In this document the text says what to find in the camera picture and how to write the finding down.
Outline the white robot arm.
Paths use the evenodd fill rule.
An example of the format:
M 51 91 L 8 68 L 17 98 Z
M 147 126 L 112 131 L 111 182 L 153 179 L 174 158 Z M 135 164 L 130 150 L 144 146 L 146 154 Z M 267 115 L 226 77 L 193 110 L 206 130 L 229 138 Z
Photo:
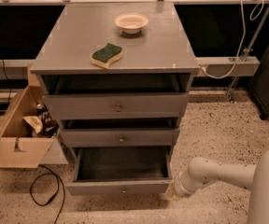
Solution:
M 257 164 L 225 164 L 195 157 L 170 182 L 168 200 L 191 197 L 217 181 L 250 191 L 247 224 L 269 224 L 269 150 Z

